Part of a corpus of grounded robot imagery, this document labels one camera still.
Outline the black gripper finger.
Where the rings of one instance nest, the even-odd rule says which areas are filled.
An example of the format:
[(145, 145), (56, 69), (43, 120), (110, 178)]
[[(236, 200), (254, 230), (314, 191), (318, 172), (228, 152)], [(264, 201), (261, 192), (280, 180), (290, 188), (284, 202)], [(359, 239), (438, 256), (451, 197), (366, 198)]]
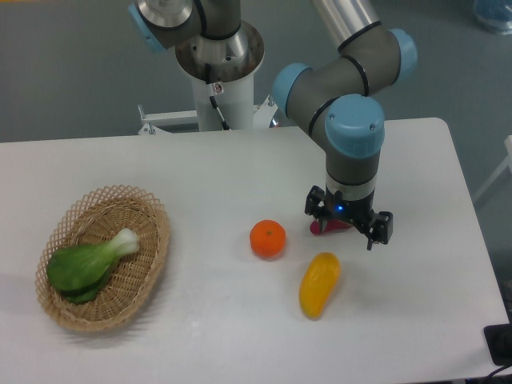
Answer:
[(306, 196), (305, 214), (313, 216), (318, 223), (318, 232), (323, 233), (328, 220), (329, 211), (325, 206), (326, 193), (319, 186), (312, 186)]
[(393, 214), (389, 211), (373, 212), (371, 220), (366, 226), (363, 234), (367, 238), (368, 250), (372, 250), (373, 245), (387, 245), (393, 233)]

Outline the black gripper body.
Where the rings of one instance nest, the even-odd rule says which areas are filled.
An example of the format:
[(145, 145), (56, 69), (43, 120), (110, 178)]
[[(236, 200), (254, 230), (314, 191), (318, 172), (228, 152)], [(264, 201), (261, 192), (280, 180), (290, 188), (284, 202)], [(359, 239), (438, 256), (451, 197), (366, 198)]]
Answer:
[(340, 191), (326, 191), (324, 207), (326, 216), (322, 220), (325, 229), (331, 222), (340, 221), (357, 229), (369, 229), (375, 222), (373, 210), (374, 191), (357, 200), (346, 200)]

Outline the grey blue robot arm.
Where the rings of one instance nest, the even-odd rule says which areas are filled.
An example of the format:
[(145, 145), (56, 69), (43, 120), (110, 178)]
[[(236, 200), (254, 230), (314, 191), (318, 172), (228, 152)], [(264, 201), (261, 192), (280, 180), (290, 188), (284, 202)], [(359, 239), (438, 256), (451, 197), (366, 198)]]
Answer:
[[(403, 30), (387, 30), (368, 1), (316, 1), (338, 57), (315, 70), (283, 68), (270, 99), (325, 153), (326, 184), (314, 186), (305, 212), (320, 230), (343, 222), (386, 244), (393, 216), (373, 198), (385, 137), (374, 94), (415, 68), (417, 49)], [(148, 47), (173, 49), (193, 87), (202, 131), (254, 127), (254, 74), (264, 58), (260, 33), (241, 17), (238, 1), (135, 1), (129, 15)]]

